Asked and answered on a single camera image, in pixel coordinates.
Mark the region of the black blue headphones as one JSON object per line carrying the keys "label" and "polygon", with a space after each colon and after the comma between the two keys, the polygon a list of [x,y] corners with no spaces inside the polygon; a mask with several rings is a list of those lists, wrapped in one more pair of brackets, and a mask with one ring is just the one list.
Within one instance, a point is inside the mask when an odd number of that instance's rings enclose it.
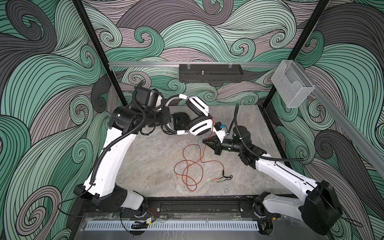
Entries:
{"label": "black blue headphones", "polygon": [[162,131],[167,135],[178,135],[178,132],[185,134],[188,132],[188,125],[191,122],[191,119],[187,113],[178,112],[171,114],[171,122],[166,125],[161,126]]}

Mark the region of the white black headphones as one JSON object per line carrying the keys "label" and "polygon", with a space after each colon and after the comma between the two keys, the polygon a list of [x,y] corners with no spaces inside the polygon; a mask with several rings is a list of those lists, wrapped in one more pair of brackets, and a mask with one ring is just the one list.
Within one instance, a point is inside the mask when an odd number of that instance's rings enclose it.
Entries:
{"label": "white black headphones", "polygon": [[215,123],[213,117],[209,114],[209,106],[199,97],[187,97],[183,94],[173,96],[166,100],[165,107],[167,107],[169,103],[175,99],[186,100],[186,105],[198,116],[193,120],[190,120],[186,127],[182,127],[181,129],[178,128],[178,130],[172,128],[170,123],[166,124],[165,128],[170,133],[176,135],[192,134],[193,136],[201,136],[208,132],[214,131]]}

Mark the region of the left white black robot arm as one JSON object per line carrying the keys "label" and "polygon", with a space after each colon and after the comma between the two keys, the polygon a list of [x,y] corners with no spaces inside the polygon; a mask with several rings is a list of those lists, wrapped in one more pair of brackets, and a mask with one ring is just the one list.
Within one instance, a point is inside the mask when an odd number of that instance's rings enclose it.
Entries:
{"label": "left white black robot arm", "polygon": [[144,212],[145,197],[118,186],[116,179],[129,147],[142,129],[155,129],[170,122],[165,102],[158,90],[137,87],[131,104],[113,111],[102,151],[87,180],[75,187],[75,195],[91,200],[101,211],[126,208]]}

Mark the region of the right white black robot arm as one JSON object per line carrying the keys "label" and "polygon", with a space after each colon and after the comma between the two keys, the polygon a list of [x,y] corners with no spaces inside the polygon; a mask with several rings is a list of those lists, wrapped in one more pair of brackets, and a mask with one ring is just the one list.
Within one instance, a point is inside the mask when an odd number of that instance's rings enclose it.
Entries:
{"label": "right white black robot arm", "polygon": [[282,159],[272,158],[265,150],[252,144],[250,132],[243,126],[236,125],[232,139],[226,139],[225,128],[215,123],[210,114],[205,116],[208,117],[209,130],[215,136],[204,139],[203,143],[216,155],[222,151],[238,153],[246,166],[270,176],[295,195],[289,198],[263,192],[254,199],[251,209],[262,234],[269,235],[273,230],[273,218],[281,216],[303,221],[319,235],[325,236],[330,232],[343,214],[336,191],[330,183],[301,175],[284,165]]}

